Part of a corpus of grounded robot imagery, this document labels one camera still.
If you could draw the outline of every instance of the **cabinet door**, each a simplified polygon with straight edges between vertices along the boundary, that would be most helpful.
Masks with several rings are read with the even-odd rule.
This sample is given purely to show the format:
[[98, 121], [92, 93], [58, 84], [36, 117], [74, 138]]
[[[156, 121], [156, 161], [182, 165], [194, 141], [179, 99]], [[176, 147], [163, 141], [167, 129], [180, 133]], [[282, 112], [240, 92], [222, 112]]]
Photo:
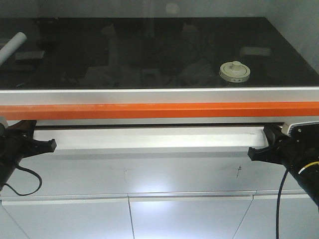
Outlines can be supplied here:
[[127, 199], [4, 202], [31, 239], [132, 239]]
[[130, 199], [135, 239], [232, 239], [251, 197]]
[[27, 239], [18, 224], [0, 205], [0, 237], [4, 239]]
[[[275, 238], [277, 196], [255, 196], [234, 239]], [[279, 236], [318, 239], [318, 207], [307, 195], [283, 195], [280, 202]]]

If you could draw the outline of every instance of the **round knob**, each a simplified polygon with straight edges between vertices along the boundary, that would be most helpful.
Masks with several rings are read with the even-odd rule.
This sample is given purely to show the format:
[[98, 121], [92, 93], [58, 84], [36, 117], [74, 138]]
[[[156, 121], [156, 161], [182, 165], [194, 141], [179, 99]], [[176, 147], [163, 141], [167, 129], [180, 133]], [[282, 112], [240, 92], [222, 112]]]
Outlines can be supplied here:
[[239, 61], [227, 62], [221, 65], [219, 75], [226, 81], [241, 83], [249, 79], [250, 69]]
[[231, 65], [231, 69], [233, 71], [240, 71], [241, 69], [241, 63], [239, 61], [233, 61]]

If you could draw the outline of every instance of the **white wall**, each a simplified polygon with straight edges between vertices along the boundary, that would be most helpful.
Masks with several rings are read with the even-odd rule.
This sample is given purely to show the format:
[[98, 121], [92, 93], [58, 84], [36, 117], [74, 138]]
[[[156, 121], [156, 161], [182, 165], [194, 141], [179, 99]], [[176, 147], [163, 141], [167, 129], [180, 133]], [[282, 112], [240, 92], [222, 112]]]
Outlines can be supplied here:
[[37, 0], [0, 0], [1, 17], [37, 17]]
[[319, 72], [319, 1], [272, 0], [267, 18]]
[[0, 17], [265, 16], [269, 0], [1, 0]]

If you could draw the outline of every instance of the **orange rail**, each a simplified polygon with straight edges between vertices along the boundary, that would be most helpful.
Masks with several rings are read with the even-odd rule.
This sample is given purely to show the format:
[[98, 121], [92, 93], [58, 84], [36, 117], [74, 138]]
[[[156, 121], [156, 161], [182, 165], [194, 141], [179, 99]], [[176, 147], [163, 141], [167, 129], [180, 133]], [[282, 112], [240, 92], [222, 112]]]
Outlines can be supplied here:
[[319, 102], [0, 106], [7, 120], [319, 116]]

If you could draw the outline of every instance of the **black device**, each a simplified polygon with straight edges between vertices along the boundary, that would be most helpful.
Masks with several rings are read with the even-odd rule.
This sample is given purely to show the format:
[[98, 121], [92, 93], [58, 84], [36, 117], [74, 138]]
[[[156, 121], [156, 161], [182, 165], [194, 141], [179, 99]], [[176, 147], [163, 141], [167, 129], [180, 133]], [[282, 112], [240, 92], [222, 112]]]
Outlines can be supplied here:
[[266, 124], [269, 146], [249, 148], [252, 161], [282, 164], [319, 206], [319, 122], [285, 124], [281, 129]]
[[[54, 152], [56, 142], [54, 139], [50, 141], [33, 139], [35, 125], [36, 120], [22, 120], [6, 127], [6, 122], [0, 121], [0, 191], [5, 185], [13, 189], [7, 181], [15, 169], [31, 173], [39, 179], [39, 186], [32, 193], [40, 189], [41, 177], [34, 171], [21, 167], [19, 163], [23, 158]], [[32, 194], [20, 194], [14, 189], [13, 191], [20, 196]]]

